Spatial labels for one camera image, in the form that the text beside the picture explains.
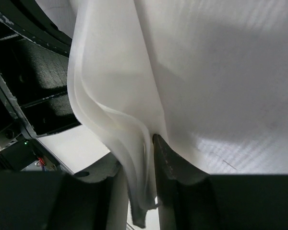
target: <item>white fabric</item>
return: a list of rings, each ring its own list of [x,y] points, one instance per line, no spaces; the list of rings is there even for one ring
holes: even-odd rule
[[[68,90],[142,209],[154,133],[209,173],[288,173],[288,0],[83,1]]]

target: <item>fabric fold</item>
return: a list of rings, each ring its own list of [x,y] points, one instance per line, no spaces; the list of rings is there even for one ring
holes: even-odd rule
[[[147,210],[157,206],[151,137],[158,133],[166,139],[167,132],[132,0],[83,1],[79,5],[68,95],[77,119],[122,164],[133,223],[145,227]]]

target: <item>white surface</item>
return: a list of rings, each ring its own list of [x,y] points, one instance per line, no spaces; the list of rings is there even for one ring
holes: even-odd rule
[[[86,127],[78,126],[65,132],[40,138],[41,141],[73,173],[76,173],[109,153]]]

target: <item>red wire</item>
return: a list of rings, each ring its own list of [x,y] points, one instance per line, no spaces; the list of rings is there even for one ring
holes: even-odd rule
[[[46,165],[46,163],[44,162],[44,160],[41,157],[38,157],[38,159],[39,159],[39,162],[41,165],[43,165],[43,166]]]

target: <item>dark gray component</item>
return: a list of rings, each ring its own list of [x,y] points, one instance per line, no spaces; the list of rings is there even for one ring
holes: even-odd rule
[[[69,55],[72,40],[58,30],[34,0],[0,0],[0,22],[15,31],[14,34],[55,53]],[[9,37],[3,36],[0,41]]]
[[[46,165],[46,171],[61,171],[60,163],[38,141],[26,140],[19,136],[16,142],[0,150],[0,165],[2,169],[21,171],[28,165],[39,160],[40,157]]]
[[[288,175],[208,175],[153,142],[161,230],[288,229]]]
[[[106,229],[120,164],[112,154],[97,164],[106,170],[87,183],[58,172],[0,172],[0,229]]]

